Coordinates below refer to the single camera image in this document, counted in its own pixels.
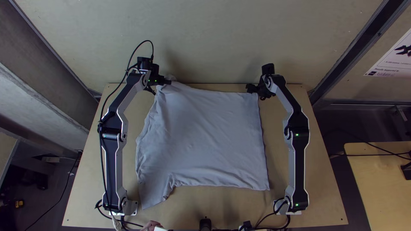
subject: wrinkled fabric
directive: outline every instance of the wrinkled fabric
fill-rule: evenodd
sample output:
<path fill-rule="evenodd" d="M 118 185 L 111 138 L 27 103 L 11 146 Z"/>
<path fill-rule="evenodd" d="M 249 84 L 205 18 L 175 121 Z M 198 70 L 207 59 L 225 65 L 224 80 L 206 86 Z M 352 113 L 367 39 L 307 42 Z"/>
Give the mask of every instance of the wrinkled fabric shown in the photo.
<path fill-rule="evenodd" d="M 157 86 L 136 142 L 143 209 L 178 186 L 269 190 L 257 94 Z"/>

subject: beige wall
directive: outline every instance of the beige wall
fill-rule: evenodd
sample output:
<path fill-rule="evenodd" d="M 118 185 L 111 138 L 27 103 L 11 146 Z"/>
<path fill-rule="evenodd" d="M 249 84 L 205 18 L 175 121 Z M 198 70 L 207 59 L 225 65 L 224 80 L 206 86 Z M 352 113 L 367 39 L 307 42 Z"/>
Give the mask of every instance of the beige wall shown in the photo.
<path fill-rule="evenodd" d="M 326 99 L 411 101 L 409 78 L 363 76 L 410 29 L 411 6 L 325 96 Z"/>
<path fill-rule="evenodd" d="M 273 62 L 312 89 L 382 0 L 16 0 L 90 88 L 119 82 L 135 46 L 186 83 L 256 82 Z M 144 46 L 140 56 L 150 55 Z"/>
<path fill-rule="evenodd" d="M 0 63 L 86 129 L 97 102 L 8 1 L 0 1 Z"/>

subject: wire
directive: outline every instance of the wire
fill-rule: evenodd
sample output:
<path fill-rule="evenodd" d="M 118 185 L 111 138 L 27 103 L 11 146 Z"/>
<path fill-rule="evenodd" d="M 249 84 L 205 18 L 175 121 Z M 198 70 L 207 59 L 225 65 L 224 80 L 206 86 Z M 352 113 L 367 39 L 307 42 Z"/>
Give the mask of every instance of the wire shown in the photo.
<path fill-rule="evenodd" d="M 279 227 L 279 228 L 267 228 L 267 227 L 260 227 L 260 228 L 259 228 L 259 227 L 258 227 L 264 219 L 266 219 L 267 217 L 272 216 L 272 215 L 274 215 L 274 214 L 277 214 L 277 213 L 280 211 L 280 209 L 283 207 L 283 205 L 285 205 L 285 204 L 287 204 L 287 202 L 286 202 L 286 201 L 283 201 L 283 203 L 278 207 L 277 210 L 274 210 L 273 213 L 267 214 L 265 217 L 263 217 L 263 219 L 261 219 L 259 222 L 257 222 L 256 226 L 254 227 L 254 230 L 261 230 L 261 229 L 281 230 L 281 229 L 283 229 L 283 228 L 287 228 L 288 225 L 290 224 L 290 221 L 291 221 L 290 215 L 287 215 L 287 223 L 286 223 L 284 226 L 282 226 L 282 227 Z"/>
<path fill-rule="evenodd" d="M 112 220 L 111 217 L 105 215 L 105 214 L 100 210 L 100 208 L 103 206 L 103 205 L 101 205 L 100 203 L 101 203 L 101 200 L 99 200 L 99 201 L 95 204 L 95 209 L 97 209 L 97 210 L 99 211 L 99 213 L 100 213 L 103 217 Z M 138 226 L 138 227 L 140 227 L 140 228 L 143 227 L 142 225 L 139 225 L 139 224 L 136 224 L 136 223 L 133 223 L 133 222 L 128 222 L 128 221 L 125 221 L 125 220 L 121 221 L 121 219 L 120 219 L 120 220 L 116 219 L 116 220 L 119 221 L 119 222 L 126 223 L 126 224 L 135 225 L 135 226 Z"/>
<path fill-rule="evenodd" d="M 127 64 L 127 70 L 130 67 L 130 63 L 131 63 L 131 60 L 133 59 L 134 53 L 136 53 L 137 49 L 145 42 L 151 43 L 151 51 L 152 51 L 151 52 L 151 60 L 153 60 L 153 58 L 154 58 L 154 45 L 153 45 L 153 42 L 151 42 L 150 40 L 144 40 L 136 47 L 136 49 L 134 49 L 133 53 L 131 54 L 130 59 L 128 60 L 128 64 Z"/>
<path fill-rule="evenodd" d="M 125 227 L 125 225 L 124 225 L 124 216 L 121 216 L 120 222 L 121 222 L 121 227 L 122 227 L 125 231 L 129 231 L 129 230 Z"/>
<path fill-rule="evenodd" d="M 39 218 L 37 218 L 37 220 L 35 222 L 33 222 L 31 225 L 29 225 L 24 231 L 27 231 L 30 227 L 32 227 L 34 224 L 36 224 L 44 215 L 46 215 L 46 213 L 48 213 L 50 210 L 52 210 L 54 208 L 54 206 L 56 206 L 61 201 L 61 199 L 64 196 L 64 193 L 66 192 L 67 185 L 69 184 L 70 174 L 73 171 L 74 167 L 76 166 L 77 160 L 80 157 L 81 153 L 83 153 L 83 152 L 81 152 L 81 151 L 77 152 L 76 161 L 74 162 L 73 166 L 71 167 L 70 172 L 68 172 L 69 175 L 67 177 L 66 185 L 64 186 L 63 193 L 61 194 L 60 199 L 53 206 L 51 206 L 51 208 L 49 208 L 47 211 L 45 211 Z"/>
<path fill-rule="evenodd" d="M 281 230 L 281 229 L 283 229 L 283 228 L 284 228 L 284 229 L 287 229 L 288 225 L 290 224 L 290 221 L 291 221 L 291 217 L 290 217 L 290 215 L 287 215 L 287 223 L 286 223 L 284 226 L 282 226 L 282 227 L 279 227 L 279 228 L 260 227 L 260 228 L 254 228 L 254 230 L 269 229 L 269 230 L 276 231 L 276 230 Z"/>
<path fill-rule="evenodd" d="M 346 155 L 346 154 L 341 154 L 341 155 L 340 155 L 340 154 L 335 154 L 336 156 L 358 156 L 358 157 L 361 157 L 361 156 L 391 156 L 391 155 L 394 155 L 394 156 L 400 157 L 400 158 L 405 159 L 405 160 L 411 160 L 410 158 L 406 158 L 406 157 L 400 156 L 400 155 L 402 155 L 402 154 L 407 154 L 408 152 L 393 153 L 393 152 L 391 152 L 391 151 L 388 151 L 388 150 L 385 150 L 385 149 L 380 148 L 380 147 L 378 147 L 378 146 L 375 146 L 375 145 L 371 144 L 370 142 L 367 142 L 367 141 L 365 141 L 364 139 L 362 139 L 362 138 L 360 138 L 360 137 L 358 137 L 358 136 L 356 136 L 356 135 L 354 135 L 354 134 L 352 134 L 352 133 L 350 133 L 350 132 L 348 132 L 348 131 L 346 131 L 346 130 L 344 130 L 344 129 L 341 129 L 341 128 L 336 128 L 336 129 L 333 129 L 333 130 L 331 130 L 331 131 L 329 131 L 329 132 L 326 132 L 326 133 L 322 136 L 322 138 L 324 138 L 324 136 L 326 136 L 326 135 L 328 135 L 328 134 L 330 134 L 330 133 L 333 133 L 333 132 L 335 132 L 335 131 L 340 131 L 340 132 L 345 133 L 345 134 L 347 134 L 347 135 L 350 135 L 350 136 L 352 136 L 352 137 L 360 140 L 361 142 L 366 143 L 366 144 L 368 144 L 368 145 L 370 145 L 370 146 L 372 146 L 372 147 L 374 147 L 374 148 L 376 148 L 376 149 L 379 149 L 379 150 L 385 151 L 385 152 L 387 152 L 387 153 L 390 153 L 390 154 L 373 154 L 373 155 Z"/>

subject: poster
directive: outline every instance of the poster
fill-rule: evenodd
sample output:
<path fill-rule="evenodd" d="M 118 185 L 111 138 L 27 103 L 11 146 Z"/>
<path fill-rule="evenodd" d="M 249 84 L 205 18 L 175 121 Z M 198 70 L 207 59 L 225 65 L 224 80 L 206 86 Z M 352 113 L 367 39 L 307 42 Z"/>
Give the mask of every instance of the poster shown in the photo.
<path fill-rule="evenodd" d="M 411 29 L 364 75 L 411 78 Z"/>

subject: desk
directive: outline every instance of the desk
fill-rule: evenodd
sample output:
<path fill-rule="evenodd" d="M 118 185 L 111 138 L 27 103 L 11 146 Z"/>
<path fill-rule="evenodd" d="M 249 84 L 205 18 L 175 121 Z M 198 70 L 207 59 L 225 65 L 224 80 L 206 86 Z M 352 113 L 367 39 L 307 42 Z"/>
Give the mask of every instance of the desk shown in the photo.
<path fill-rule="evenodd" d="M 246 92 L 245 84 L 189 86 L 222 92 Z M 94 206 L 104 191 L 97 121 L 102 102 L 115 87 L 116 84 L 108 84 L 104 89 L 71 190 L 63 220 L 64 226 L 112 227 L 111 221 L 94 210 Z M 347 224 L 341 196 L 307 92 L 300 85 L 288 87 L 308 116 L 311 130 L 310 144 L 306 149 L 306 189 L 310 205 L 303 211 L 303 215 L 292 216 L 290 227 Z M 144 119 L 153 101 L 154 96 L 151 93 L 139 92 L 125 111 L 129 127 L 128 143 L 123 149 L 123 185 L 132 200 L 139 198 L 135 172 L 135 139 L 144 126 Z M 126 220 L 145 224 L 151 219 L 161 222 L 167 229 L 198 229 L 199 220 L 207 216 L 216 228 L 235 229 L 248 220 L 254 225 L 258 219 L 272 213 L 273 199 L 284 196 L 288 184 L 288 148 L 284 142 L 282 127 L 286 112 L 276 97 L 259 101 L 259 107 L 271 191 L 234 187 L 177 187 L 166 201 L 146 210 L 139 208 L 137 216 L 126 217 Z M 262 225 L 279 227 L 285 221 L 285 216 L 271 216 Z"/>
<path fill-rule="evenodd" d="M 17 139 L 0 132 L 0 187 L 16 151 Z"/>
<path fill-rule="evenodd" d="M 394 153 L 411 150 L 411 142 L 372 143 Z M 347 143 L 347 155 L 386 154 L 366 143 Z M 410 161 L 396 156 L 348 157 L 372 231 L 409 230 L 411 181 L 401 165 Z"/>

